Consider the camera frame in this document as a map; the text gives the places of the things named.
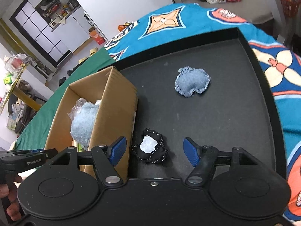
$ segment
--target floor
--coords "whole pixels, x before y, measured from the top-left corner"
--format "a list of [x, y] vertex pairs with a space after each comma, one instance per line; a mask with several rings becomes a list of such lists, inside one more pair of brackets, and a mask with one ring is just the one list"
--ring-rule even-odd
[[73, 57], [64, 65], [64, 67], [57, 72], [50, 82], [48, 83], [48, 88], [50, 88], [52, 91], [56, 91], [59, 87], [59, 79], [63, 78], [64, 76], [68, 78], [67, 71], [70, 69], [73, 69], [77, 64], [78, 61], [84, 57], [89, 57], [90, 50], [93, 48], [102, 48], [104, 44], [98, 45], [96, 41], [92, 41], [89, 43], [85, 48], [83, 48], [77, 55], [73, 55]]

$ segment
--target light blue furry plush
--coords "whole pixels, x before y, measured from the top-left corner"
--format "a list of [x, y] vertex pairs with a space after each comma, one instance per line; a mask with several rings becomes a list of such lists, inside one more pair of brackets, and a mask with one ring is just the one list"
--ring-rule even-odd
[[179, 75], [175, 81], [175, 90], [188, 98], [191, 97], [193, 92], [204, 92], [209, 83], [210, 77], [205, 70], [186, 66], [179, 69]]
[[91, 102], [84, 103], [81, 111], [74, 116], [72, 121], [70, 134], [84, 150], [88, 150], [98, 108], [99, 105]]

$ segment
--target white cloth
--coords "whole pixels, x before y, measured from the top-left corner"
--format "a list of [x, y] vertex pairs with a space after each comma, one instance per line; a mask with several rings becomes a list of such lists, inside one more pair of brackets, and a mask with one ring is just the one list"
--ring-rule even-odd
[[155, 150], [155, 146], [158, 144], [156, 140], [154, 140], [152, 137], [146, 135], [143, 138], [143, 141], [140, 145], [140, 149], [145, 152], [150, 154]]

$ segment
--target red cardboard box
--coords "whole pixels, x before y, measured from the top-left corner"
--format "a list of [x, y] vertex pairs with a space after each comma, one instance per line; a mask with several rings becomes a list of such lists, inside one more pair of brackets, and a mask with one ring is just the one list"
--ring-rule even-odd
[[101, 45], [106, 41], [94, 27], [89, 29], [89, 34], [98, 43], [98, 45]]

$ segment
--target orange plastic basket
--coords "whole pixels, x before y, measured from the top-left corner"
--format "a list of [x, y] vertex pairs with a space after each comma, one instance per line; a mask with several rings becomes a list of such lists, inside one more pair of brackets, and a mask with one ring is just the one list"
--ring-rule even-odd
[[293, 18], [297, 15], [301, 0], [281, 0], [284, 15]]

